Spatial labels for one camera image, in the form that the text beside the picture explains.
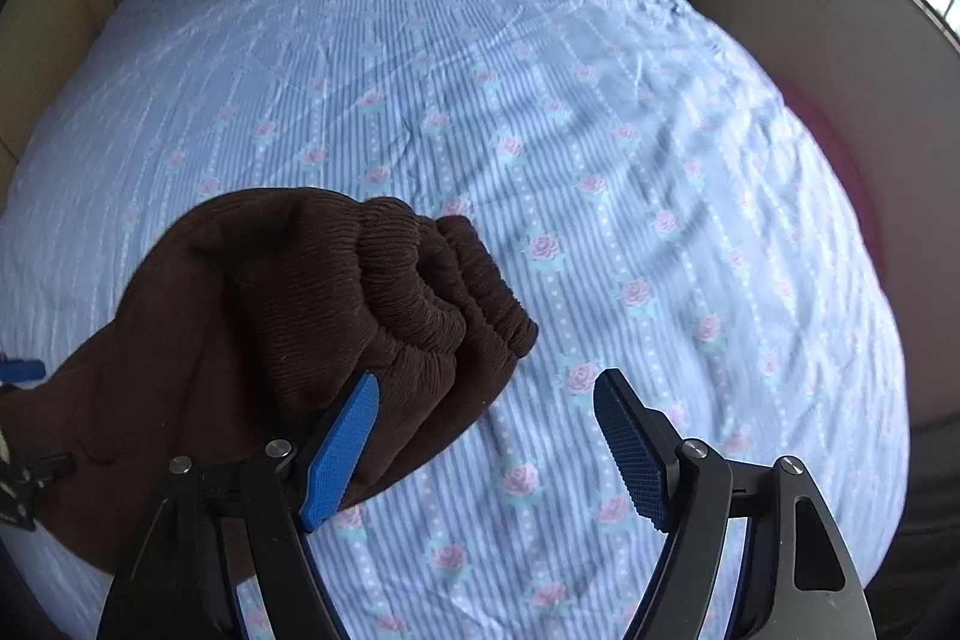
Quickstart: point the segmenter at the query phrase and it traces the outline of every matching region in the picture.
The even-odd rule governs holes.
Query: pink object
[[[816,104],[788,82],[778,82],[776,87],[784,94],[784,103],[787,107],[803,121],[803,125],[820,145],[837,179],[847,192],[847,197],[853,204],[853,212],[856,213],[856,219],[860,223],[863,244],[866,245],[867,252],[874,262],[877,279],[880,280],[880,285],[883,285],[884,261],[880,219],[877,218],[877,209],[871,199],[870,191],[863,182],[860,167],[856,165],[856,158],[853,158],[847,143],[834,130],[827,116]]]

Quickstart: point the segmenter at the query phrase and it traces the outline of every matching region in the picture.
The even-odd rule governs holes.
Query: elastic cuff
[[[437,229],[456,253],[467,291],[484,319],[510,352],[522,359],[533,349],[538,327],[503,281],[473,224],[461,215],[453,215],[437,220]]]

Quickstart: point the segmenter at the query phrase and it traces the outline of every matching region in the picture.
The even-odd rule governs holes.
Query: pink rose pattern
[[[573,395],[593,394],[593,384],[600,375],[595,363],[581,363],[566,373],[566,392]]]
[[[727,260],[730,262],[730,266],[737,271],[747,268],[747,257],[738,247],[734,247],[733,250],[730,251],[730,255],[727,256]]]
[[[720,317],[716,314],[711,313],[708,316],[702,317],[697,324],[697,339],[704,344],[717,342],[717,339],[720,338],[722,333],[723,324],[720,321]]]
[[[326,156],[328,156],[326,148],[320,148],[320,146],[307,148],[301,154],[301,164],[308,169],[316,169],[326,163]]]
[[[743,429],[734,429],[733,433],[724,440],[724,456],[736,456],[738,453],[744,453],[750,447],[750,437]]]
[[[212,199],[213,196],[217,196],[222,191],[223,184],[219,177],[208,177],[200,180],[200,185],[197,186],[197,194],[201,199]]]
[[[123,223],[127,229],[133,228],[137,220],[140,220],[139,207],[130,206],[120,215],[120,223]]]
[[[384,634],[405,634],[407,632],[407,623],[401,616],[377,616],[373,625],[378,632]]]
[[[664,410],[664,415],[673,424],[674,429],[683,429],[686,425],[686,408],[683,405],[670,405]]]
[[[573,111],[563,101],[544,101],[544,111],[558,125],[566,125],[573,119]]]
[[[451,199],[446,199],[442,205],[440,205],[440,217],[449,218],[451,215],[469,215],[470,214],[470,197],[469,196],[453,196]]]
[[[354,504],[333,516],[333,523],[341,528],[360,528],[364,522],[363,507]]]
[[[640,146],[640,131],[632,122],[622,122],[613,127],[613,141],[623,150],[635,150]]]
[[[677,215],[669,210],[660,210],[654,218],[654,228],[661,237],[669,237],[677,231]]]
[[[575,66],[573,68],[573,76],[582,82],[596,82],[597,75],[594,71],[593,66]]]
[[[253,137],[253,143],[255,143],[258,148],[265,148],[267,145],[270,145],[277,136],[277,124],[274,121],[256,124],[253,126],[251,136]]]
[[[496,143],[496,154],[500,160],[514,161],[523,155],[523,140],[520,137],[500,137]]]
[[[697,177],[704,173],[703,162],[699,158],[688,158],[683,162],[683,171],[687,177]]]
[[[541,487],[541,481],[536,464],[520,464],[500,477],[500,488],[508,497],[530,497],[539,490],[539,487]]]
[[[581,193],[589,196],[600,196],[607,192],[607,180],[603,175],[584,175],[577,182],[577,187]]]
[[[467,552],[462,545],[456,543],[444,545],[435,550],[431,564],[435,570],[458,573],[467,566]]]
[[[450,115],[445,112],[431,112],[424,118],[424,130],[428,134],[438,134],[445,129],[450,121]]]
[[[363,112],[373,112],[383,106],[386,95],[379,91],[367,91],[360,97],[360,109]]]
[[[370,167],[366,175],[363,175],[363,183],[368,188],[383,185],[390,178],[390,170],[387,167]]]
[[[653,297],[650,284],[646,280],[630,280],[620,286],[620,298],[627,307],[642,307]]]
[[[630,497],[617,494],[600,504],[597,521],[603,525],[622,524],[634,512],[634,503]]]
[[[534,596],[530,598],[534,608],[542,610],[555,610],[566,602],[566,586],[563,584],[546,584],[536,589]]]
[[[555,234],[540,234],[527,242],[527,258],[531,261],[553,261],[560,254]]]
[[[779,372],[779,356],[776,351],[768,350],[760,357],[760,374],[772,378]]]
[[[186,163],[186,153],[182,150],[176,150],[175,153],[167,159],[167,169],[175,172]]]
[[[493,87],[500,81],[500,75],[496,71],[493,71],[492,68],[479,68],[477,71],[474,71],[473,78],[476,80],[477,85],[484,88]]]

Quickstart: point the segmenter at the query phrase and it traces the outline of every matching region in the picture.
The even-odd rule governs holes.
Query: bedsheet
[[[824,156],[685,0],[124,1],[16,172],[0,347],[55,368],[179,215],[258,186],[468,215],[541,324],[464,437],[311,538],[352,637],[621,636],[662,538],[592,415],[606,366],[726,456],[799,455],[877,569],[907,463],[891,311]],[[109,579],[46,533],[3,540],[94,637]]]

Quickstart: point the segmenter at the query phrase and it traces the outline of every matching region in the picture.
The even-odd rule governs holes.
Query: floral print
[[[566,602],[566,586],[563,584],[546,584],[536,589],[530,598],[531,605],[541,610],[556,610]]]
[[[186,163],[186,153],[182,150],[176,150],[167,159],[167,169],[176,172]]]
[[[632,122],[622,122],[613,127],[613,141],[618,148],[632,152],[640,147],[640,131]]]
[[[654,218],[654,228],[664,239],[671,239],[677,233],[677,215],[670,210],[660,210]]]
[[[715,313],[707,314],[697,321],[697,341],[704,353],[715,353],[726,344],[723,336],[723,321]]]
[[[387,167],[370,167],[363,175],[364,191],[369,196],[387,193],[387,186],[390,181],[390,170]]]
[[[323,146],[306,148],[306,150],[301,153],[301,164],[304,165],[306,169],[318,169],[326,163],[327,157],[328,150],[323,148]]]
[[[577,189],[585,199],[596,203],[603,201],[610,192],[603,175],[583,175],[577,180]]]
[[[575,66],[573,68],[573,76],[579,79],[579,81],[586,82],[589,85],[594,85],[597,81],[596,71],[593,66]]]
[[[602,533],[618,534],[632,528],[637,513],[629,496],[614,494],[601,501],[596,518]]]
[[[407,630],[407,623],[401,616],[392,614],[377,616],[373,622],[377,634],[387,637],[402,637]]]
[[[338,537],[359,542],[367,539],[367,516],[361,504],[341,510],[331,521]]]
[[[551,231],[529,235],[522,252],[539,272],[563,271],[565,255],[560,250],[560,239]]]
[[[500,82],[500,75],[492,68],[477,68],[473,73],[477,85],[485,90],[493,90]]]
[[[628,314],[635,319],[649,319],[656,311],[653,287],[639,277],[622,282],[616,292],[616,298],[627,307]]]
[[[460,543],[445,543],[433,549],[430,566],[450,584],[457,584],[469,574],[467,549]]]
[[[445,112],[431,112],[424,118],[424,132],[437,137],[449,124],[450,115]]]
[[[365,115],[379,112],[386,98],[382,92],[367,91],[360,97],[360,111]]]
[[[697,191],[702,191],[706,180],[704,179],[704,162],[699,158],[688,158],[683,162],[683,173],[686,175],[686,181]]]
[[[552,100],[544,102],[546,115],[557,125],[566,125],[573,119],[573,111],[563,101]]]
[[[464,215],[464,217],[469,217],[470,209],[470,197],[466,196],[450,196],[450,199],[446,199],[443,204],[440,204],[440,217],[449,218],[450,215]]]
[[[595,363],[585,362],[572,367],[566,373],[566,392],[579,396],[593,394],[593,384],[600,375],[600,368]]]
[[[197,186],[197,196],[200,197],[200,201],[213,199],[214,196],[219,196],[223,191],[224,185],[220,177],[206,177],[204,180],[200,180],[200,185]]]
[[[268,148],[277,138],[277,124],[274,121],[261,122],[253,126],[251,131],[253,143],[258,150]]]
[[[544,490],[536,464],[527,462],[509,468],[500,476],[500,490],[511,504],[529,504],[531,499]]]
[[[496,142],[496,157],[501,164],[515,164],[523,155],[523,140],[512,134],[501,134]]]

